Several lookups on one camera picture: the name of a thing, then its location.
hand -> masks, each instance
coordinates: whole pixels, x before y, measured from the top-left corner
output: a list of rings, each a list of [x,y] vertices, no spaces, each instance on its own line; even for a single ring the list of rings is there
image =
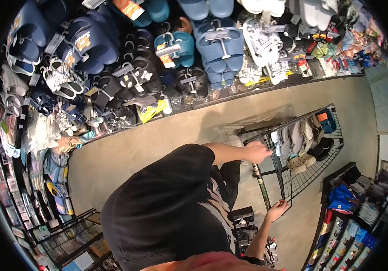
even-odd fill
[[[245,149],[247,152],[245,160],[255,164],[261,163],[266,157],[273,154],[273,151],[268,150],[260,141],[253,141],[246,144]]]
[[[285,200],[280,199],[279,202],[275,203],[271,209],[268,210],[268,213],[265,216],[265,220],[268,222],[273,222],[280,218],[285,211],[289,209],[289,203]]]

floor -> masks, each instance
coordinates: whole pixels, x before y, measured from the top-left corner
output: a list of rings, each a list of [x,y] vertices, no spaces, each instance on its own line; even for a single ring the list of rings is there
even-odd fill
[[[321,179],[349,161],[374,177],[377,157],[376,118],[365,77],[333,79],[252,95],[188,111],[102,138],[75,150],[69,160],[69,185],[76,213],[100,210],[108,196],[133,173],[186,143],[224,142],[241,146],[236,128],[251,119],[300,116],[334,103],[345,145],[313,183],[294,200],[293,207],[270,228],[277,238],[277,269],[300,270],[310,250],[321,205]],[[270,159],[261,170],[273,169]],[[234,209],[252,206],[259,225],[266,214],[262,193],[251,165],[241,166]],[[271,202],[281,198],[276,176],[264,178]]]

orange tag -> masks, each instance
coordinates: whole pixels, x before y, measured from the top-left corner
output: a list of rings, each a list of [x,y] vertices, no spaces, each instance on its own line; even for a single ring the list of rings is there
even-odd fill
[[[156,50],[159,51],[161,49],[164,49],[165,48],[165,43],[163,44],[160,44],[158,46],[156,46]],[[159,58],[161,60],[161,62],[164,64],[164,67],[165,68],[173,68],[173,67],[176,67],[176,64],[173,62],[173,60],[171,59],[171,57],[169,55],[165,55],[165,56],[162,56]]]
[[[320,115],[316,115],[318,121],[324,121],[328,119],[327,113],[322,113]]]
[[[135,20],[143,14],[144,9],[131,0],[113,0],[114,5],[129,19]]]

person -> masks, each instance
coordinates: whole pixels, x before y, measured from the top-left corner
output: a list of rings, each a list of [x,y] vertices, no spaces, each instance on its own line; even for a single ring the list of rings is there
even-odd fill
[[[272,151],[186,144],[135,173],[101,211],[104,237],[124,271],[268,270],[260,259],[270,224],[288,208],[275,203],[241,257],[231,214],[241,160],[260,163]]]

t-shirt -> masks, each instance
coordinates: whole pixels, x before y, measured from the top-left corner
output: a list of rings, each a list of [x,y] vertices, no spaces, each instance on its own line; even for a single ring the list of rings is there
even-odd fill
[[[101,212],[104,237],[124,271],[212,251],[240,257],[213,151],[187,144],[135,173]]]

